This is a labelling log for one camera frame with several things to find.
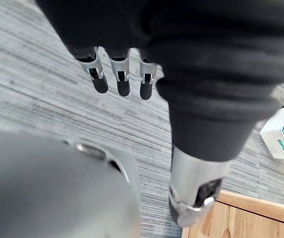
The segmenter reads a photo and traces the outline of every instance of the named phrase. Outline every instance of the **striped carpet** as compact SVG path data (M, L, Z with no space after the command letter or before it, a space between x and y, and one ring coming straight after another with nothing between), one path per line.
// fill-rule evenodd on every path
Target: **striped carpet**
M170 218L168 107L154 90L139 97L138 54L130 54L131 93L121 97L110 62L99 49L109 83L97 93L80 65L31 0L0 0L0 128L90 138L136 155L142 192L142 236L177 238ZM284 85L273 93L284 104ZM252 131L223 189L284 204L284 161L275 160Z

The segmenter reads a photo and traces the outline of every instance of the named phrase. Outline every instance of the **black fingertip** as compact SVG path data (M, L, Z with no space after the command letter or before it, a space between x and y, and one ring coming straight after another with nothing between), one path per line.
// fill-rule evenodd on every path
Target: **black fingertip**
M130 93L130 83L129 83L129 81L117 82L117 91L123 97L126 97L127 95L129 95L129 93Z
M141 98L144 100L148 100L152 96L152 84L149 84L148 82L145 82L144 84L141 83L140 87L140 95Z
M107 79L103 75L103 78L97 78L92 80L94 88L99 92L99 93L106 93L109 89Z

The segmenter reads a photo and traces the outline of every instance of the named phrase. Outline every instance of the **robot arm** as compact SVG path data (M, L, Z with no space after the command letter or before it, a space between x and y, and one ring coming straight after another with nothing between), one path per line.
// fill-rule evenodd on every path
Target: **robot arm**
M231 160L284 82L284 0L36 0L97 91L107 81L96 51L110 56L118 91L129 93L128 52L140 49L141 97L155 64L172 132L170 210L190 226L218 197Z

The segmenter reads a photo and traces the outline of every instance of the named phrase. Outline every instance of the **silver metal part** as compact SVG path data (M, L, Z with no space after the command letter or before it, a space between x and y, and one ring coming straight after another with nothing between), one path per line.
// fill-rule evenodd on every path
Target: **silver metal part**
M95 69L98 73L99 79L102 79L103 76L104 76L104 73L103 73L101 60L100 60L99 55L98 55L98 49L95 47L94 51L96 53L96 58L95 58L94 61L92 61L92 62L81 62L81 61L78 60L78 62L82 66L83 70L90 75L90 78L92 80L94 80L94 78L92 77L92 75L89 71L90 69Z
M114 161L119 167L126 181L130 184L136 196L136 200L138 201L138 204L140 204L139 172L134 155L108 146L101 146L88 140L71 142L71 144L73 144L73 146L78 150L94 156L95 158L99 158L106 162Z
M121 72L121 71L124 72L124 81L127 82L128 81L128 75L130 73L129 52L127 53L127 57L126 57L125 60L116 61L116 60L110 59L110 62L111 62L113 74L115 75L117 82L120 82L120 79L118 77L118 73Z
M0 131L0 237L140 237L133 160L92 142Z
M214 203L213 196L207 197L202 207L193 207L200 186L222 179L228 172L232 160L212 162L187 155L177 147L173 150L170 179L170 200L179 216L177 223L189 227L196 223Z
M145 74L151 75L150 84L153 84L154 77L156 76L157 71L157 64L155 63L146 63L142 60L141 54L139 52L139 58L140 58L140 76L141 76L141 83L145 83Z

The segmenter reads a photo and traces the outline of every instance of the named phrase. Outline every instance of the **wooden table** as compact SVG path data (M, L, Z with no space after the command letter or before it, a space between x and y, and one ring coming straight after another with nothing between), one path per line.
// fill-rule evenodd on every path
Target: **wooden table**
M284 205L221 191L200 223L182 238L284 238Z

